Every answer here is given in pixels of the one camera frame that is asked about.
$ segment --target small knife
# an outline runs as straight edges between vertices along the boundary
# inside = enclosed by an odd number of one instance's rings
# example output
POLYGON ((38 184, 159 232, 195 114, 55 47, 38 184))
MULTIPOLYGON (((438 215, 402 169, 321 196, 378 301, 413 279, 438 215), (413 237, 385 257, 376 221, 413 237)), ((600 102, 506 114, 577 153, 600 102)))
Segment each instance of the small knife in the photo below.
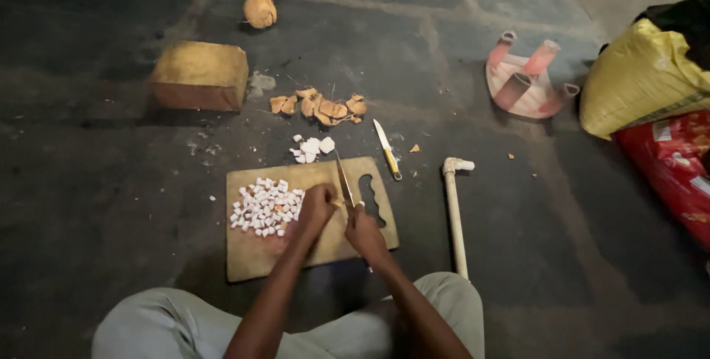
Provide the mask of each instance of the small knife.
POLYGON ((385 131, 382 130, 380 123, 376 119, 372 119, 375 122, 375 129, 377 129, 377 136, 380 137, 380 143, 382 144, 382 149, 385 151, 385 158, 387 159, 387 164, 390 166, 392 175, 395 176, 395 180, 402 180, 402 173, 399 172, 399 166, 397 166, 397 160, 395 156, 392 155, 392 147, 390 142, 387 141, 387 136, 385 136, 385 131))
MULTIPOLYGON (((338 166, 338 179, 340 179, 340 188, 343 190, 343 199, 345 201, 345 209, 348 212, 348 223, 350 223, 350 217, 355 216, 355 202, 353 201, 353 194, 350 192, 350 186, 348 185, 348 179, 345 177, 345 171, 343 170, 343 164, 340 161, 340 155, 338 150, 335 150, 336 164, 338 166)), ((362 259, 365 262, 365 266, 370 273, 372 273, 372 267, 365 258, 362 259)))

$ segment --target hand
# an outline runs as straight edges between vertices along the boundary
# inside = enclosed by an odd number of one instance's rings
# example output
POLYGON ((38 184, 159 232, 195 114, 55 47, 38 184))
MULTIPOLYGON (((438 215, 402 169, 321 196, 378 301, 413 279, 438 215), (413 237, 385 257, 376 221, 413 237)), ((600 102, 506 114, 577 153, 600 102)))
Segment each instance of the hand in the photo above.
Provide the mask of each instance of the hand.
POLYGON ((375 269, 391 258, 375 218, 365 213, 365 207, 361 204, 355 206, 355 213, 348 219, 345 238, 375 269))
POLYGON ((306 190, 306 195, 298 214, 299 229, 302 227, 314 237, 320 236, 320 232, 333 216, 335 207, 331 205, 337 196, 335 186, 332 184, 317 184, 306 190))

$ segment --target yellow knife handle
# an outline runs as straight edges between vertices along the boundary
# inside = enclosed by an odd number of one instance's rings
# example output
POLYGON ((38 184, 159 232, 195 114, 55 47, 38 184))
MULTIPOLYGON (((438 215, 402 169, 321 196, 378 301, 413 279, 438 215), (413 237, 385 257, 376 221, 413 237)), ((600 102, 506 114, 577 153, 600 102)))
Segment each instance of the yellow knife handle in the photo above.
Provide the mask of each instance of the yellow knife handle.
POLYGON ((387 159, 387 164, 390 166, 392 174, 395 176, 395 180, 402 180, 402 173, 399 173, 397 160, 395 159, 395 156, 392 155, 391 149, 385 148, 385 158, 387 159))

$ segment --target yellow sack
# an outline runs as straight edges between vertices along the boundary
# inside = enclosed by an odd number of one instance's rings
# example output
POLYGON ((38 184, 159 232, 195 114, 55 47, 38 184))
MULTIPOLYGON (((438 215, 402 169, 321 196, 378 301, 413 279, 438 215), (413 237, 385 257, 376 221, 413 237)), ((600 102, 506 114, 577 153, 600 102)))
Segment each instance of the yellow sack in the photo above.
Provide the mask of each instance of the yellow sack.
POLYGON ((624 128, 710 109, 710 72, 685 58, 682 34, 648 19, 626 29, 599 55, 581 94, 582 128, 610 139, 624 128))

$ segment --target cutting board handle hole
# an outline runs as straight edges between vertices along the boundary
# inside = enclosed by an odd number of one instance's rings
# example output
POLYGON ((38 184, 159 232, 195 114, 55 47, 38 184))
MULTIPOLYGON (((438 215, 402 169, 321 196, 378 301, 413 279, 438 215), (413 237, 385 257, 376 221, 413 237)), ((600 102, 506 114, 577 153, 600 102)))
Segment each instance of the cutting board handle hole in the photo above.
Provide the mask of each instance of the cutting board handle hole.
POLYGON ((387 222, 380 217, 380 206, 377 205, 377 201, 375 201, 375 191, 370 185, 371 182, 372 175, 368 173, 360 176, 360 180, 357 184, 360 188, 361 199, 365 202, 365 212, 368 215, 372 215, 377 221, 377 225, 382 228, 387 225, 387 222))

